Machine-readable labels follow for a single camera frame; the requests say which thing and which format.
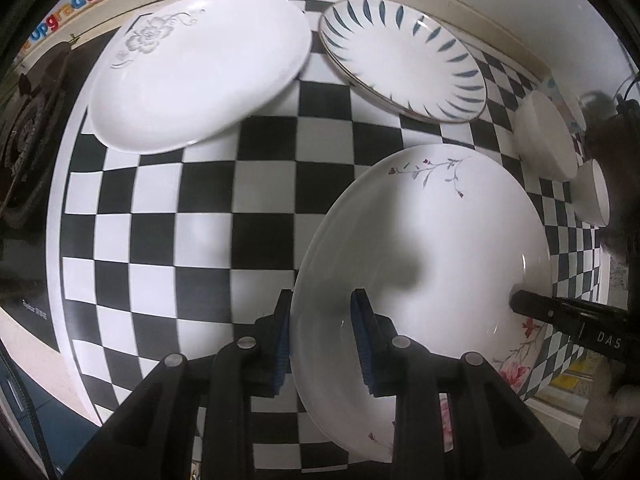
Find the plate with embossed flower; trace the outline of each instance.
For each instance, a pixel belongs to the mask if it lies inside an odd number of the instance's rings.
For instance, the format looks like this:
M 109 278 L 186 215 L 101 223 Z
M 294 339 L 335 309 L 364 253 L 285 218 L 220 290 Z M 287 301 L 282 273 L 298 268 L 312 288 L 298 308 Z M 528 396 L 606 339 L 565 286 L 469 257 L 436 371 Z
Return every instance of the plate with embossed flower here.
M 142 15 L 100 57 L 95 135 L 131 153 L 206 139 L 276 97 L 310 46 L 308 21 L 288 0 L 180 0 Z
M 362 380 L 350 321 L 356 288 L 398 333 L 436 354 L 480 352 L 518 391 L 544 330 L 514 314 L 509 298 L 521 288 L 551 294 L 545 230 L 508 171 L 452 144 L 388 156 L 324 217 L 292 300 L 293 377 L 327 437 L 390 462 L 395 399 L 375 399 Z
M 466 46 L 419 10 L 388 0 L 341 0 L 322 15 L 320 40 L 356 85 L 403 114 L 466 123 L 486 85 Z

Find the white wall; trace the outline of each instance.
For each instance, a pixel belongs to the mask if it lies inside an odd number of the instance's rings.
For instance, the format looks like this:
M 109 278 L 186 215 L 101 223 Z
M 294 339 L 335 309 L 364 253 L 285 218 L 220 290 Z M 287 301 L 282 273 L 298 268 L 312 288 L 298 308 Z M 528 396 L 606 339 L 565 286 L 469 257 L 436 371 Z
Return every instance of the white wall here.
M 578 94 L 613 95 L 631 74 L 618 40 L 587 0 L 461 0 L 496 21 Z

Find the plate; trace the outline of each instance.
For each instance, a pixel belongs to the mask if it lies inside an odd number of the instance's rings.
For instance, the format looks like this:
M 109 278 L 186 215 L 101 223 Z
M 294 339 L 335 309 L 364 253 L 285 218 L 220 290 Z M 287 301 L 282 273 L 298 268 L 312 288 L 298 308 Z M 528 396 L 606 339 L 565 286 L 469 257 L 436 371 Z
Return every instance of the plate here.
M 484 110 L 476 60 L 419 10 L 387 0 L 341 0 L 322 15 L 320 38 L 350 79 L 418 120 L 466 123 Z
M 519 390 L 544 330 L 508 303 L 521 288 L 551 294 L 544 227 L 502 166 L 450 144 L 387 157 L 322 220 L 292 300 L 293 377 L 327 437 L 390 462 L 396 403 L 370 396 L 362 380 L 350 321 L 359 287 L 399 334 L 437 354 L 480 352 Z
M 89 103 L 95 135 L 131 153 L 203 140 L 270 101 L 311 46 L 304 14 L 287 0 L 181 0 L 105 52 Z

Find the plate with blue leaf pattern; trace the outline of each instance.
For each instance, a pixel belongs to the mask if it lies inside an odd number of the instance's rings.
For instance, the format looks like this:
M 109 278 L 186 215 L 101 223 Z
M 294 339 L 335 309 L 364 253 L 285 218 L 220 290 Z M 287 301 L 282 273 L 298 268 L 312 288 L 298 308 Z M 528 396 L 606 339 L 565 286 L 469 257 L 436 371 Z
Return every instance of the plate with blue leaf pattern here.
M 354 83 L 418 120 L 466 123 L 486 105 L 476 60 L 419 10 L 388 0 L 341 0 L 324 12 L 319 35 Z

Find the oval plate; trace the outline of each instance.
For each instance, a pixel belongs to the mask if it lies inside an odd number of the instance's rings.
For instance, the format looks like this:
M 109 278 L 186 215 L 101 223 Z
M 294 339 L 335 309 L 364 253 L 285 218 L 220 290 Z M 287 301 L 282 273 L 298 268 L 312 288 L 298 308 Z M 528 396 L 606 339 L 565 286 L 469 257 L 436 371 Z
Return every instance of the oval plate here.
M 181 0 L 106 52 L 89 103 L 95 135 L 132 153 L 203 140 L 275 97 L 311 45 L 308 22 L 287 0 Z
M 476 60 L 419 10 L 387 0 L 341 0 L 322 15 L 320 38 L 351 80 L 402 113 L 466 123 L 484 110 Z
M 358 456 L 390 462 L 395 399 L 362 379 L 350 296 L 431 352 L 480 352 L 514 390 L 533 366 L 542 324 L 514 314 L 512 291 L 550 295 L 545 231 L 520 184 L 454 145 L 395 153 L 358 178 L 322 220 L 291 307 L 291 368 L 322 432 Z

